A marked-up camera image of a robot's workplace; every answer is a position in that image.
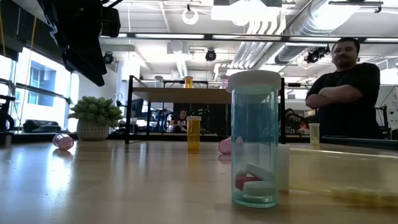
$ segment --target man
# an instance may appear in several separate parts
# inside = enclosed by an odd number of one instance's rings
[[[331,49],[336,71],[322,75],[311,87],[306,105],[318,108],[322,136],[380,138],[376,104],[380,70],[371,63],[357,64],[360,44],[350,37]]]

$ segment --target table surface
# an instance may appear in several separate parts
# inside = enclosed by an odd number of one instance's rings
[[[133,88],[132,93],[148,102],[231,104],[231,94],[224,89]]]
[[[302,166],[320,178],[325,168],[316,166],[333,167],[317,163],[318,157],[308,159],[305,145],[291,147],[296,148],[290,158],[294,169]],[[201,154],[187,154],[185,142],[160,141],[128,146],[79,141],[69,151],[50,143],[0,149],[0,223],[375,224],[397,219],[397,207],[294,190],[281,194],[274,208],[235,205],[231,156],[220,155],[216,142],[201,143]]]

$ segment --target black fabric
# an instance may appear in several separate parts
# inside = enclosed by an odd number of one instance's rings
[[[321,135],[380,138],[374,109],[380,87],[379,68],[371,63],[362,63],[349,70],[323,75],[314,83],[307,97],[318,94],[324,87],[341,85],[357,88],[363,97],[351,103],[333,103],[319,108],[315,122],[320,123]]]

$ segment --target ceiling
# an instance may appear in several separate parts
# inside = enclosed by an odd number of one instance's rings
[[[25,10],[35,14],[37,2],[33,0],[14,0]],[[398,37],[398,1],[383,0],[384,5],[379,14],[375,14],[375,7],[361,8],[354,13],[342,26],[339,26],[330,35],[376,35]],[[287,9],[287,21],[306,5],[308,0],[295,0],[296,5]],[[188,25],[182,21],[182,12],[185,4],[171,4],[170,2],[151,3],[131,2],[125,0],[115,8],[119,11],[121,20],[121,32],[173,32],[173,33],[214,33],[214,34],[243,34],[248,30],[246,26],[236,26],[231,21],[215,21],[211,19],[211,7],[213,0],[202,0],[201,4],[191,1],[191,7],[201,10],[198,22]],[[45,21],[39,8],[39,19]],[[142,55],[146,63],[146,69],[142,69],[144,75],[170,74],[177,66],[172,57],[168,57],[167,43],[169,40],[126,40],[126,39],[100,39],[101,45],[133,45]],[[241,45],[240,42],[223,41],[188,41],[192,58],[186,61],[189,70],[203,70],[213,72],[217,63],[230,63]],[[207,49],[215,49],[217,59],[215,62],[206,62]],[[114,52],[114,56],[124,60],[127,52]],[[398,56],[398,45],[362,45],[361,61],[372,61],[377,58]],[[297,58],[291,65],[286,66],[281,72],[292,82],[315,81],[316,77],[324,73],[333,72],[334,66],[330,57],[325,57],[318,63],[306,65],[303,57]]]

